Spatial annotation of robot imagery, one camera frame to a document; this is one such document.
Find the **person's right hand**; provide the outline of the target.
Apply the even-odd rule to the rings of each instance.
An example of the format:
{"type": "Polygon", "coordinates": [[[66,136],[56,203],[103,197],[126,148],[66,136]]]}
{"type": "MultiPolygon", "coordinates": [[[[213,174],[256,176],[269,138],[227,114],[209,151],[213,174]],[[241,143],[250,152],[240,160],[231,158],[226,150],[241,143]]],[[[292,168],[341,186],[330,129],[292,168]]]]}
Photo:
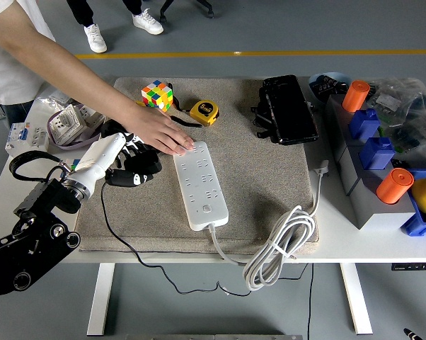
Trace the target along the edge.
{"type": "Polygon", "coordinates": [[[120,120],[128,132],[165,154],[183,155],[194,147],[192,138],[158,109],[135,105],[120,120]]]}

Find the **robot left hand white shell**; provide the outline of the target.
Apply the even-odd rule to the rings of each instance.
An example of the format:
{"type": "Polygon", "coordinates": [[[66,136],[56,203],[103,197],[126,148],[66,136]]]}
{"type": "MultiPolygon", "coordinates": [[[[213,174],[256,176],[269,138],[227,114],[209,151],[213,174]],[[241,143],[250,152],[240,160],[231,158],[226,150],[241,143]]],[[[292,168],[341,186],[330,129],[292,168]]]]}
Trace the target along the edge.
{"type": "Polygon", "coordinates": [[[118,187],[135,187],[152,180],[162,170],[157,151],[130,133],[115,133],[94,142],[67,176],[64,186],[79,200],[89,199],[96,182],[118,187]]]}

